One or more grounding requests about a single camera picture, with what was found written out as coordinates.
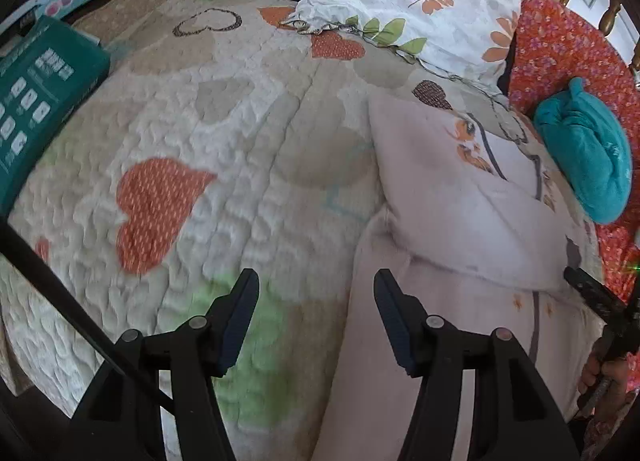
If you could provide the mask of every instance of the black rod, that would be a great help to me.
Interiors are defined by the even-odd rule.
[[[174,401],[158,387],[148,383],[140,372],[114,348],[104,331],[91,320],[50,267],[35,251],[31,250],[27,242],[8,224],[6,219],[2,218],[0,225],[0,253],[117,372],[133,380],[141,391],[152,398],[152,401],[173,414]]]

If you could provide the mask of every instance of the red floral cushion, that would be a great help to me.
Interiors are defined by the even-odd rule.
[[[524,0],[518,22],[509,99],[527,113],[540,101],[566,89],[574,76],[618,117],[633,155],[631,196],[625,211],[609,225],[596,225],[605,284],[626,300],[634,285],[640,250],[634,236],[640,224],[640,96],[625,62],[602,33],[553,0]]]

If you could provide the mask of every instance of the green box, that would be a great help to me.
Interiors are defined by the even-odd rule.
[[[82,100],[109,73],[109,54],[43,16],[0,62],[0,216]]]

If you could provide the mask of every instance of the teal cloth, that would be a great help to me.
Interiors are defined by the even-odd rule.
[[[533,125],[585,212],[596,223],[615,221],[631,191],[631,150],[610,109],[576,77],[540,102]]]

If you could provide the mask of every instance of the quilted bedspread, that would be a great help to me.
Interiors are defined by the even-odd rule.
[[[499,136],[531,139],[514,112],[462,83],[351,35],[280,27],[292,10],[285,0],[113,0],[81,19],[110,51],[111,75],[10,215],[114,340],[173,330],[256,269],[260,300],[238,365],[214,383],[239,460],[308,459],[318,437],[354,250],[383,202],[368,95],[471,110]],[[0,303],[20,367],[71,415],[101,359],[4,261]]]

